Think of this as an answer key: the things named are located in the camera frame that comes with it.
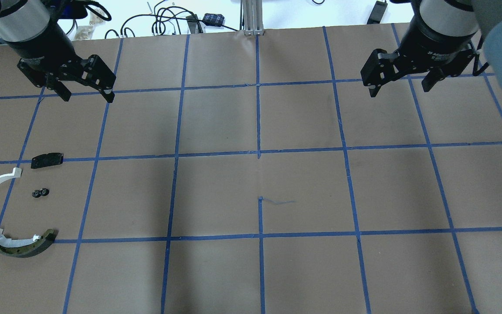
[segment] black small part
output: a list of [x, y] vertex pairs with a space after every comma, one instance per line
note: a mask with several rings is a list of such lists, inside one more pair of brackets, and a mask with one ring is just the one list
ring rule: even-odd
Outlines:
[[224, 24], [224, 16], [222, 14], [207, 13], [203, 17], [203, 23], [207, 26], [221, 27]]
[[369, 16], [369, 19], [367, 20], [367, 24], [379, 24], [381, 23], [381, 20], [383, 19], [383, 15], [385, 14], [385, 11], [387, 10], [388, 3], [383, 2], [383, 1], [377, 1], [375, 2], [375, 6], [373, 7], [373, 10], [371, 11], [371, 15]]
[[50, 245], [54, 243], [57, 235], [57, 230], [48, 229], [44, 232], [42, 238], [35, 241], [33, 244], [21, 246], [19, 248], [7, 248], [5, 246], [0, 246], [0, 253], [16, 258], [29, 258], [38, 255], [49, 248]]
[[191, 32], [191, 34], [203, 33], [203, 28], [201, 28], [201, 23], [199, 22], [197, 14], [188, 15], [185, 19], [187, 20], [187, 25], [189, 26], [189, 32]]
[[30, 169], [60, 165], [63, 163], [63, 153], [48, 153], [32, 158]]

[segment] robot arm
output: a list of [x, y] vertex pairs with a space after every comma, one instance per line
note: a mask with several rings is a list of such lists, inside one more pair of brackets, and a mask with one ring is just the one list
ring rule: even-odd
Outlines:
[[488, 63], [502, 87], [502, 0], [391, 1], [411, 2], [414, 17], [396, 51], [375, 49], [361, 69], [371, 97], [382, 85], [408, 74], [428, 72], [422, 81], [425, 92], [448, 76], [460, 75], [479, 53], [471, 43], [479, 28]]
[[[60, 3], [64, 8], [71, 0]], [[36, 87], [46, 86], [68, 101], [71, 92], [62, 81], [74, 80], [113, 102], [115, 74], [98, 55], [88, 59], [76, 55], [57, 24], [60, 8], [52, 14], [41, 0], [0, 0], [2, 42], [21, 57], [17, 67]]]

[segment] curved dark part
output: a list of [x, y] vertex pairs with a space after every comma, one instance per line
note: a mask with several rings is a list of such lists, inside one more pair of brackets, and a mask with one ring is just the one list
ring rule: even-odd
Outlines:
[[444, 1], [457, 9], [465, 10], [467, 12], [474, 12], [474, 8], [469, 4], [464, 4], [456, 0], [444, 0]]
[[0, 253], [15, 258], [29, 258], [36, 256], [49, 248], [50, 245], [54, 243], [57, 235], [58, 232], [56, 230], [48, 229], [44, 232], [42, 238], [33, 244], [21, 246], [19, 248], [6, 248], [5, 246], [0, 245]]
[[[86, 1], [86, 3], [84, 4], [85, 8], [87, 10], [89, 10], [90, 12], [94, 13], [96, 16], [98, 16], [99, 18], [101, 18], [102, 20], [105, 20], [106, 22], [109, 22], [110, 20], [112, 20], [112, 15], [110, 14], [110, 12], [108, 10], [106, 10], [106, 8], [101, 5], [99, 2], [96, 2], [96, 1]], [[97, 12], [96, 10], [94, 10], [93, 8], [91, 8], [90, 6], [95, 6], [99, 9], [101, 9], [104, 14], [106, 14], [107, 16], [103, 16], [102, 14], [100, 14], [99, 12]]]

